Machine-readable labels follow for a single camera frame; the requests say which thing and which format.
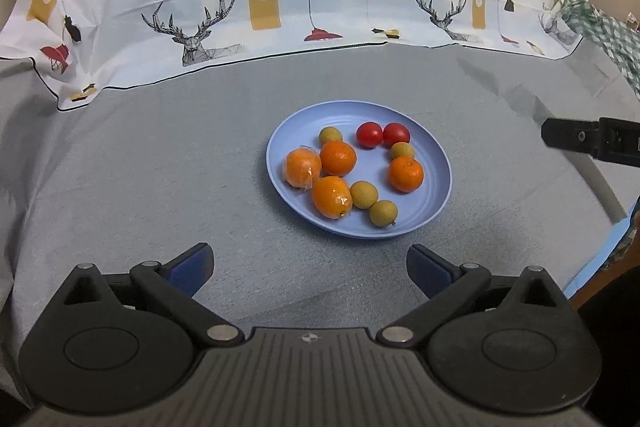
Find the blue round plate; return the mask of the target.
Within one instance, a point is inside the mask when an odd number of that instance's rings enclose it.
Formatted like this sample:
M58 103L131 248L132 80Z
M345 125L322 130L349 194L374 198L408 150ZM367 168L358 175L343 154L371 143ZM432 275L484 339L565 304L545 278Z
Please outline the blue round plate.
M410 132L410 144L416 160L424 170L422 185L409 194L396 191L387 181L390 154L380 145L366 150L357 144L360 124L374 121L381 126L390 122L403 124ZM399 210L396 223L386 228L372 225L362 210L354 209L348 216L332 220L314 208L308 191L288 185L282 176L284 158L291 150L306 146L318 150L320 131L335 127L357 154L357 164L345 176L345 182L368 181L378 189L382 199L395 203ZM450 161L439 142L426 128L397 110L371 102L335 100L305 107L288 116L272 132L266 147L266 168L271 184L288 207L318 228L353 239L390 239L427 225L445 208L452 187Z

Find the yellow longan fruit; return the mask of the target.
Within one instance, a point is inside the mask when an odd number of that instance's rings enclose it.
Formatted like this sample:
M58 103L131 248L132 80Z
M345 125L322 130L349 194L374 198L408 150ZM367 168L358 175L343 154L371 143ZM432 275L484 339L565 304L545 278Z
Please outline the yellow longan fruit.
M368 181L356 181L350 187L352 205L360 210L370 209L378 201L378 189Z

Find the grey couch cover cloth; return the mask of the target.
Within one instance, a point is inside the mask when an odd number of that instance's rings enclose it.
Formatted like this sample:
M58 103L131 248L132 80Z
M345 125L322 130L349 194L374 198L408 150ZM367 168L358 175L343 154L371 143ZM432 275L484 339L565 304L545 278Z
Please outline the grey couch cover cloth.
M76 265L197 243L198 300L255 326L376 331L421 243L565 286L636 168L544 145L638 98L552 0L17 0L1 31L1 388Z

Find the green checkered cloth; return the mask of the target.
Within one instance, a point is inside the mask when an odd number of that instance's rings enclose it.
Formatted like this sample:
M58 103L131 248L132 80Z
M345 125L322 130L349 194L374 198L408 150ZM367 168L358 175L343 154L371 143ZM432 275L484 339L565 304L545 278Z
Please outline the green checkered cloth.
M639 98L640 39L636 30L597 9L589 0L564 0L563 22L596 44L617 66Z

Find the white deer print cloth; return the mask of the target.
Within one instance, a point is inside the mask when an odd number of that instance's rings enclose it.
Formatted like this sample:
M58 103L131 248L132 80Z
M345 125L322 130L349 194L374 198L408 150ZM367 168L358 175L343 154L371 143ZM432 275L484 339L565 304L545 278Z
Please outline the white deer print cloth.
M579 43L562 0L16 0L1 54L60 109L188 72L315 50L458 44L548 60Z

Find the plastic orange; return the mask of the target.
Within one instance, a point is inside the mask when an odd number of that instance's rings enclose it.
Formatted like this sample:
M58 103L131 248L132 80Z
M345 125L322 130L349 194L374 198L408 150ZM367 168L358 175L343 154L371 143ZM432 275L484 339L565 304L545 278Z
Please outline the plastic orange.
M299 190L309 190L320 176L320 156L306 146L291 150L284 158L282 176L284 181Z

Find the yellow longan with stem dimple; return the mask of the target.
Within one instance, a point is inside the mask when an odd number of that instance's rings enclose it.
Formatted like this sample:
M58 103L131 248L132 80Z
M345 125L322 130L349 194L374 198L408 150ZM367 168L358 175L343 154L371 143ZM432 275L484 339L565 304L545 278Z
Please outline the yellow longan with stem dimple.
M325 146L326 143L330 142L342 142L343 135L341 131L335 127L324 127L318 136L319 142L321 146Z

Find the tan longan fruit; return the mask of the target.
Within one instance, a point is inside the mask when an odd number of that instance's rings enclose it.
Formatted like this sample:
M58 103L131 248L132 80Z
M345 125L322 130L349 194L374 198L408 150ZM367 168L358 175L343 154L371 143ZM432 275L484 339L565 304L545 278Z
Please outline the tan longan fruit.
M393 225L398 217L398 208L390 200L378 200L369 209L370 221L379 228Z

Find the red cherry tomato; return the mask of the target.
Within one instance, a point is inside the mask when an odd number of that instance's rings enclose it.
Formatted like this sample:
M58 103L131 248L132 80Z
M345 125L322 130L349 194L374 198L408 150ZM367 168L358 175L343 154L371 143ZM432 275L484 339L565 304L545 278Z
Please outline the red cherry tomato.
M383 142L383 129L374 121L364 122L356 131L356 140L360 147L371 150Z
M399 122L390 122L383 129L383 142L387 148L396 143L409 143L411 135L409 130Z

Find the brownish longan fruit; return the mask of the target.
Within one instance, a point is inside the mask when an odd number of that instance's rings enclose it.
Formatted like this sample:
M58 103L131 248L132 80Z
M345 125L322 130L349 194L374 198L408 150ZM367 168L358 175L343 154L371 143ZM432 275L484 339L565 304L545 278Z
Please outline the brownish longan fruit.
M408 142L396 142L390 148L390 157L395 160L396 158L408 157L415 158L413 147Z

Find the bare orange mandarin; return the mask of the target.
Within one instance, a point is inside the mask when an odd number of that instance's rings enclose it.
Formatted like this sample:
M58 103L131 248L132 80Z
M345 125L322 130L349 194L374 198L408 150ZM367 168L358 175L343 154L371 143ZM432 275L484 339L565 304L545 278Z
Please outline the bare orange mandarin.
M322 170L329 176L346 176L357 164L356 150L343 141L329 141L321 147Z

